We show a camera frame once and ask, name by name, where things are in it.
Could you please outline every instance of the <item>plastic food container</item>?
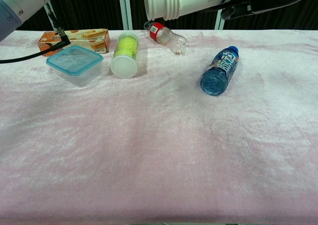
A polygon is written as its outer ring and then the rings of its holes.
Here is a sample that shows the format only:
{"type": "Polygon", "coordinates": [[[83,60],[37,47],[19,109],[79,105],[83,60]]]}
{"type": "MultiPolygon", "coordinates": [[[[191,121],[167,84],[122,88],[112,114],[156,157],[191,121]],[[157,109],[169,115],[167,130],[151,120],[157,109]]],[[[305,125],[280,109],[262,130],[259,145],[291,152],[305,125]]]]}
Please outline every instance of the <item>plastic food container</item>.
{"type": "Polygon", "coordinates": [[[46,63],[60,77],[83,87],[101,74],[103,57],[81,46],[70,46],[49,57],[46,63]]]}

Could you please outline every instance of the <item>pink tablecloth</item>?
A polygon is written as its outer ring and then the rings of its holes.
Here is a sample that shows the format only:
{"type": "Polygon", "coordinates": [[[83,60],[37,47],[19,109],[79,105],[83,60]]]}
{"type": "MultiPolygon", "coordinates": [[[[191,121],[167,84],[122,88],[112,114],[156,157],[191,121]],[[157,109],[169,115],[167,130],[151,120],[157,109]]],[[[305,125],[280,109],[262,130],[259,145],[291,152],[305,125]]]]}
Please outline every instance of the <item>pink tablecloth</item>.
{"type": "MultiPolygon", "coordinates": [[[[318,31],[177,31],[173,55],[140,37],[139,72],[78,88],[46,58],[0,65],[0,224],[318,224],[318,31]],[[236,45],[227,91],[199,80],[236,45]]],[[[0,58],[38,51],[14,32],[0,58]]]]}

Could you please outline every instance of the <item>tennis ball can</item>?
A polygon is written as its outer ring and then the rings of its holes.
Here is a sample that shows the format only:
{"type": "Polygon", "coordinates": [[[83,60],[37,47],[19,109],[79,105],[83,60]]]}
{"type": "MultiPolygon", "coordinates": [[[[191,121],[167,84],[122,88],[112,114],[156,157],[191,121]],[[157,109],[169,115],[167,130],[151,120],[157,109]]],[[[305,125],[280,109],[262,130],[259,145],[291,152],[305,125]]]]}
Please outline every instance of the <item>tennis ball can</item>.
{"type": "Polygon", "coordinates": [[[138,37],[130,32],[122,33],[117,41],[110,69],[119,78],[132,78],[136,75],[138,37]]]}

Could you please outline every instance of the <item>clear plastic bottle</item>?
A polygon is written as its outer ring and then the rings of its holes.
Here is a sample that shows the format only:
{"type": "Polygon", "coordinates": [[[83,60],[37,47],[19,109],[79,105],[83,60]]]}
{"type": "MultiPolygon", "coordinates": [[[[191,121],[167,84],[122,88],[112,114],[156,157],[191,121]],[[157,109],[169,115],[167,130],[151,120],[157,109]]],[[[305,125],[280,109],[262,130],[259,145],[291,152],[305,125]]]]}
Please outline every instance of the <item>clear plastic bottle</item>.
{"type": "Polygon", "coordinates": [[[238,62],[239,50],[235,46],[230,46],[218,53],[202,75],[200,82],[202,90],[212,96],[225,92],[237,69],[238,62]]]}
{"type": "Polygon", "coordinates": [[[173,53],[185,54],[189,41],[181,35],[173,33],[169,28],[158,22],[147,21],[144,29],[149,31],[150,37],[161,45],[167,46],[173,53]]]}

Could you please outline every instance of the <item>orange cardboard box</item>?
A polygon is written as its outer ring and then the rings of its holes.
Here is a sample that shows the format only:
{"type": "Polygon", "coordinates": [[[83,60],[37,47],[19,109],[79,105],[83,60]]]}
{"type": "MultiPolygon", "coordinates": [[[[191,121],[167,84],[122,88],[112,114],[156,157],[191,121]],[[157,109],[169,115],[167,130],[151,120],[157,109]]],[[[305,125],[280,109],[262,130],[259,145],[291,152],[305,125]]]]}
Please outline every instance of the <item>orange cardboard box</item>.
{"type": "MultiPolygon", "coordinates": [[[[109,51],[109,33],[107,29],[92,29],[92,30],[66,30],[71,45],[82,46],[88,50],[96,53],[104,54],[109,51]]],[[[52,45],[61,41],[60,36],[56,31],[46,31],[38,41],[38,46],[41,51],[49,49],[52,45]]],[[[51,56],[63,50],[55,50],[44,54],[44,56],[51,56]]]]}

